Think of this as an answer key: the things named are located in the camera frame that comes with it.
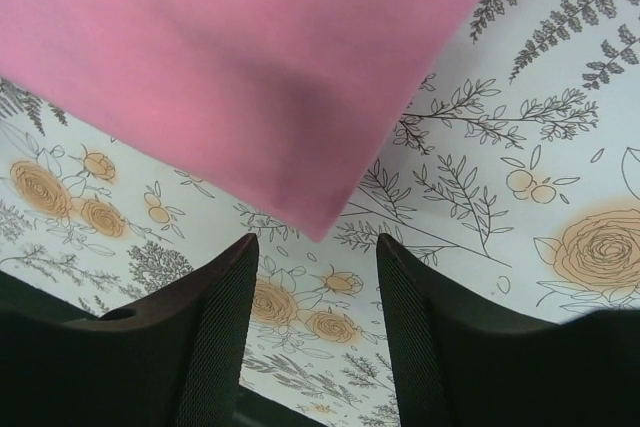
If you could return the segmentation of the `floral table cloth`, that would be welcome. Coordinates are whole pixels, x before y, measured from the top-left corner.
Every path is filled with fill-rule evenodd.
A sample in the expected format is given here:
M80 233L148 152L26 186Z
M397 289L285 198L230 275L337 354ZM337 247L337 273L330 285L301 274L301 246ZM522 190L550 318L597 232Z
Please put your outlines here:
M2 83L7 280L99 315L246 233L260 257L240 382L327 426L399 422L382 233L528 315L637 307L639 0L480 0L320 243Z

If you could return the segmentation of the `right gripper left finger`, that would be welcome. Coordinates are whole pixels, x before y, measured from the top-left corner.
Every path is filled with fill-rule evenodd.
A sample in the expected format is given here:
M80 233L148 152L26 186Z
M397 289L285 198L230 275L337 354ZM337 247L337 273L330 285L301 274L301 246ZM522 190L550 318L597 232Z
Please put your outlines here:
M5 426L228 426L238 395L259 245L97 319L1 308Z

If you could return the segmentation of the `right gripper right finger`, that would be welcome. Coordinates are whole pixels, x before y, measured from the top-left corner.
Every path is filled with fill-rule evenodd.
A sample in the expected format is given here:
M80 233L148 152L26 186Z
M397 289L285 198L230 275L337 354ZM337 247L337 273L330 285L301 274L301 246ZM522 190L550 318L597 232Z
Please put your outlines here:
M493 303L387 234L377 273L405 426L635 426L639 314L554 324Z

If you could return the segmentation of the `pink t shirt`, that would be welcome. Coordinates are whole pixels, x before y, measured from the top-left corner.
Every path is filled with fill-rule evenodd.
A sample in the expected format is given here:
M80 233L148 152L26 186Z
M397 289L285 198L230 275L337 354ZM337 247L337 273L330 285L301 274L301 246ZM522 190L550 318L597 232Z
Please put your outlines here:
M1 74L321 240L478 0L1 0Z

